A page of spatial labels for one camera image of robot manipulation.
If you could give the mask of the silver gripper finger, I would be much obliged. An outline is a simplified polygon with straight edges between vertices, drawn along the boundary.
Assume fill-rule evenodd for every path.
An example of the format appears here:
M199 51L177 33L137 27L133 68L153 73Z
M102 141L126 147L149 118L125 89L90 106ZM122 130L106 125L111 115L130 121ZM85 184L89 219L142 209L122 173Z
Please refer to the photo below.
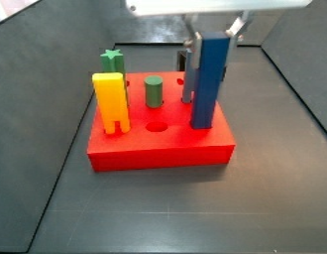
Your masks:
M241 14L237 16L231 26L225 30L225 33L230 38L226 62L230 61L230 56L233 49L237 45L238 37L245 32L250 20L251 20L251 11L242 11Z

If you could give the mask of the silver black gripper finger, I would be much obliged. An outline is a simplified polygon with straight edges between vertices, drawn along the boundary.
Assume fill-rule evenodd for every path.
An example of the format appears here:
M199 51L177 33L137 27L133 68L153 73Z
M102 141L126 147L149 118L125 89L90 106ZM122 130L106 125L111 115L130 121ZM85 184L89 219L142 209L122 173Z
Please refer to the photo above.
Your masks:
M193 28L194 14L183 14L182 20L189 33L189 38L183 42L183 46L191 51L191 63L197 64L201 60L202 36Z

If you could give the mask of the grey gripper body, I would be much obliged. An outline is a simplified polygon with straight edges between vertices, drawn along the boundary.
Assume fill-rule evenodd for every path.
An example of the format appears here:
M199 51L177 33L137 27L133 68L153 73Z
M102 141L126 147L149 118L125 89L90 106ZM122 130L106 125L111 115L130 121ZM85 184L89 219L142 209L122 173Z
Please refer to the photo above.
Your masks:
M134 16L219 13L305 7L311 0L125 0Z

